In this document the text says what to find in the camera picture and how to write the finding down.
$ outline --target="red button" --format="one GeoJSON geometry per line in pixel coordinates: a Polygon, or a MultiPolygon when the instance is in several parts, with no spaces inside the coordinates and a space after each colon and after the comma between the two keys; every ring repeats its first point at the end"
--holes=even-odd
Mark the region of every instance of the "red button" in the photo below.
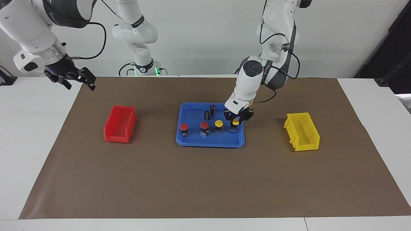
{"type": "Polygon", "coordinates": [[[188,130],[188,124],[186,124],[186,123],[181,124],[180,129],[181,129],[181,131],[187,131],[188,130]]]}
{"type": "Polygon", "coordinates": [[[202,122],[201,123],[201,128],[204,129],[204,130],[207,129],[208,128],[208,123],[207,122],[202,122]]]}

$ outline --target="black cable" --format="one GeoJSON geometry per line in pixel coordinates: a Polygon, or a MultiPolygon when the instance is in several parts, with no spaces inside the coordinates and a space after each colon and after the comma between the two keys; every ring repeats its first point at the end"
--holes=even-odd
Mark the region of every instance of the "black cable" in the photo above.
{"type": "Polygon", "coordinates": [[[274,36],[277,36],[277,35],[283,36],[283,37],[287,40],[287,42],[288,42],[287,36],[285,36],[285,34],[283,34],[283,33],[275,33],[275,34],[273,34],[273,35],[270,35],[270,37],[268,37],[266,40],[264,40],[263,42],[261,42],[261,33],[262,33],[262,32],[263,32],[263,25],[261,25],[261,30],[260,30],[260,44],[264,44],[264,43],[267,42],[270,38],[272,38],[272,37],[274,37],[274,36]]]}
{"type": "Polygon", "coordinates": [[[127,70],[127,76],[128,76],[128,72],[129,72],[129,71],[134,71],[134,69],[128,69],[128,70],[127,70]]]}
{"type": "Polygon", "coordinates": [[[10,77],[13,77],[13,75],[11,74],[11,72],[9,72],[9,70],[7,70],[4,66],[0,65],[1,68],[3,68],[5,71],[7,71],[10,75],[10,77]]]}
{"type": "Polygon", "coordinates": [[[109,7],[109,5],[107,5],[107,3],[106,3],[104,0],[101,0],[101,1],[104,3],[104,5],[106,5],[107,8],[110,9],[110,11],[111,11],[113,14],[115,14],[117,17],[119,17],[121,20],[123,20],[118,14],[116,14],[116,13],[109,7]]]}
{"type": "Polygon", "coordinates": [[[278,67],[272,66],[271,68],[274,68],[274,69],[279,70],[281,73],[285,74],[285,75],[286,75],[287,77],[289,77],[290,79],[296,79],[296,77],[290,76],[289,74],[287,74],[285,71],[281,70],[281,69],[278,68],[278,67]]]}
{"type": "Polygon", "coordinates": [[[297,60],[297,62],[298,62],[297,74],[296,74],[296,76],[295,76],[294,78],[291,78],[291,79],[296,79],[296,78],[298,77],[298,75],[300,74],[300,67],[301,67],[300,59],[293,53],[293,50],[291,50],[291,49],[288,49],[288,50],[290,51],[291,55],[296,58],[296,60],[297,60]]]}
{"type": "Polygon", "coordinates": [[[165,69],[165,68],[160,68],[160,70],[165,70],[166,73],[167,73],[167,75],[169,75],[169,72],[167,71],[167,69],[165,69]]]}
{"type": "Polygon", "coordinates": [[[126,66],[128,66],[128,65],[132,65],[132,66],[133,66],[133,64],[134,64],[134,63],[132,63],[132,62],[128,62],[128,63],[124,64],[124,65],[120,68],[120,70],[118,71],[118,76],[121,76],[121,71],[122,71],[126,66]]]}
{"type": "Polygon", "coordinates": [[[273,91],[274,91],[274,95],[273,95],[271,98],[269,98],[268,100],[264,100],[264,101],[255,101],[254,103],[256,103],[256,104],[262,104],[262,103],[266,103],[266,102],[268,102],[268,101],[270,101],[270,100],[274,99],[274,97],[277,95],[277,92],[276,92],[275,90],[273,90],[273,91]]]}
{"type": "Polygon", "coordinates": [[[283,33],[276,33],[271,35],[270,37],[268,37],[266,40],[264,40],[263,42],[261,42],[261,34],[263,32],[263,25],[264,25],[264,21],[263,21],[263,16],[264,16],[264,12],[266,11],[266,6],[267,6],[267,0],[264,3],[264,9],[263,9],[263,13],[261,14],[261,28],[260,28],[260,44],[264,44],[265,42],[267,42],[270,38],[277,36],[277,35],[282,35],[284,36],[284,38],[288,41],[287,36],[285,36],[285,34],[283,33]]]}
{"type": "Polygon", "coordinates": [[[89,22],[88,24],[99,25],[99,26],[101,26],[101,27],[103,28],[103,30],[104,30],[104,43],[103,43],[103,47],[102,47],[102,49],[100,50],[100,52],[99,52],[98,54],[96,54],[95,56],[93,56],[93,57],[87,57],[87,58],[83,58],[83,57],[72,57],[73,59],[83,59],[83,60],[86,59],[86,60],[89,60],[89,59],[97,58],[98,56],[101,55],[101,53],[103,53],[104,48],[106,47],[107,31],[106,31],[106,28],[104,27],[104,25],[101,24],[101,23],[94,23],[94,22],[89,22]]]}

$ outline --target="blue tray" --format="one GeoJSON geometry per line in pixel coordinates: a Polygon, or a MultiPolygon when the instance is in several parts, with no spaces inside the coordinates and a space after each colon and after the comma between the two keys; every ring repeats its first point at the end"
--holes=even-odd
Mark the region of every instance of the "blue tray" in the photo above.
{"type": "Polygon", "coordinates": [[[178,117],[177,136],[175,140],[181,146],[196,147],[217,147],[217,148],[240,148],[244,145],[244,127],[243,124],[238,126],[238,132],[230,132],[230,122],[224,117],[224,104],[213,103],[194,103],[186,102],[180,107],[178,117]],[[210,132],[206,138],[200,135],[200,124],[204,122],[204,112],[210,110],[210,106],[215,105],[215,115],[210,115],[207,121],[210,126],[210,132]],[[224,123],[223,133],[214,133],[214,122],[221,120],[224,123]],[[180,124],[188,124],[188,136],[181,135],[180,124]]]}

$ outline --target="black cylinder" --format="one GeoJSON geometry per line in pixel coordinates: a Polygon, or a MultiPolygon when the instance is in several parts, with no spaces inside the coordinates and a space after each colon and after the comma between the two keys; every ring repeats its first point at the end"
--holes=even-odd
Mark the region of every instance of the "black cylinder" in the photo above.
{"type": "Polygon", "coordinates": [[[209,111],[205,111],[204,112],[204,120],[209,120],[210,119],[210,112],[209,111]]]}
{"type": "Polygon", "coordinates": [[[215,105],[210,106],[210,114],[214,115],[215,114],[215,105]]]}

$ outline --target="black pole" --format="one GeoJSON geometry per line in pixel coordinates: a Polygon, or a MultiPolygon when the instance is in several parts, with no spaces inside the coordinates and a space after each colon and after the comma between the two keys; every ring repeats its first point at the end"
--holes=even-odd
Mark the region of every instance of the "black pole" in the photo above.
{"type": "Polygon", "coordinates": [[[2,79],[2,81],[0,81],[0,86],[11,86],[16,81],[17,77],[8,76],[0,70],[0,79],[2,79]]]}
{"type": "Polygon", "coordinates": [[[374,80],[377,82],[378,86],[380,87],[388,87],[388,81],[395,76],[399,70],[405,67],[407,64],[411,63],[411,53],[409,53],[405,58],[403,58],[391,71],[386,74],[382,78],[375,78],[374,80]]]}

